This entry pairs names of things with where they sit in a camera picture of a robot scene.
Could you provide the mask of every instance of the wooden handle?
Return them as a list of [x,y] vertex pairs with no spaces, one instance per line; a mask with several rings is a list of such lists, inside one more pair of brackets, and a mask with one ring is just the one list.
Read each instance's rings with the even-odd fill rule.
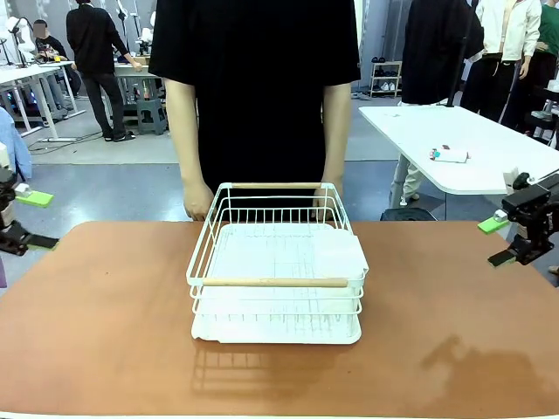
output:
[[293,288],[347,288],[343,278],[204,278],[204,286],[277,286]]
[[320,189],[322,183],[233,183],[234,189]]

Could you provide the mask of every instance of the shoe rack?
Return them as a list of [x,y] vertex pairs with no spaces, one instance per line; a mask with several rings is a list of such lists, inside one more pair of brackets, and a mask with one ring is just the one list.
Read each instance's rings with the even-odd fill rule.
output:
[[[371,97],[393,94],[396,98],[402,92],[401,82],[402,61],[373,62],[373,71],[370,77]],[[394,84],[394,90],[390,90],[391,83]],[[389,90],[383,90],[385,84],[389,86]]]

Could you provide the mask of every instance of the white jacket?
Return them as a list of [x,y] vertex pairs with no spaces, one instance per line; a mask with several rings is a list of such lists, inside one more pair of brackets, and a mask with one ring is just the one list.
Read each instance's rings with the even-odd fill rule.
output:
[[[485,53],[500,51],[505,19],[506,0],[480,0],[476,13],[485,31]],[[517,0],[508,20],[503,48],[503,61],[518,61],[524,55],[532,57],[540,37],[542,4],[540,0]]]

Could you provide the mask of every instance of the gray floor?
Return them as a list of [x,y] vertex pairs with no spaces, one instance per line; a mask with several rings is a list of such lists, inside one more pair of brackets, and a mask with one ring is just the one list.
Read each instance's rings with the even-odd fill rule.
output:
[[[377,98],[373,100],[353,100],[353,121],[349,136],[347,161],[386,161],[397,159],[396,149],[386,141],[359,113],[360,106],[395,106],[399,99]],[[87,100],[79,100],[78,108],[86,113],[62,120],[56,124],[60,137],[85,137],[99,132]],[[177,163],[175,149],[169,134],[146,134],[134,141],[119,144],[105,143],[103,139],[67,145],[58,148],[60,143],[37,143],[50,137],[48,128],[24,138],[34,152],[35,164],[150,164]]]
[[[388,205],[395,166],[394,161],[346,163],[344,204],[350,220],[379,220]],[[53,193],[55,199],[48,209],[17,204],[17,218],[28,230],[47,236],[62,237],[74,226],[93,220],[187,220],[177,165],[43,165],[36,167],[31,186]],[[480,221],[495,210],[481,196],[445,199],[445,194],[428,182],[420,192],[422,199],[416,205],[430,210],[437,219],[446,216],[448,220]],[[125,237],[122,245],[126,246]],[[2,256],[9,284],[13,285],[44,254],[30,251],[23,258]],[[555,279],[545,270],[556,259],[554,253],[535,265],[550,282]]]

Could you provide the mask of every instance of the white wire dish rack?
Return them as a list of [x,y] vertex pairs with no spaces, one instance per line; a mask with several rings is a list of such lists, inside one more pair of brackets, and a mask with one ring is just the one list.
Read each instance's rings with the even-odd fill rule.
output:
[[[298,191],[236,196],[234,189]],[[317,196],[320,206],[309,204]],[[266,208],[251,206],[262,199]],[[306,206],[278,209],[285,199]],[[312,217],[315,211],[320,216]],[[333,184],[224,183],[210,214],[186,274],[194,338],[346,345],[360,339],[369,267]]]

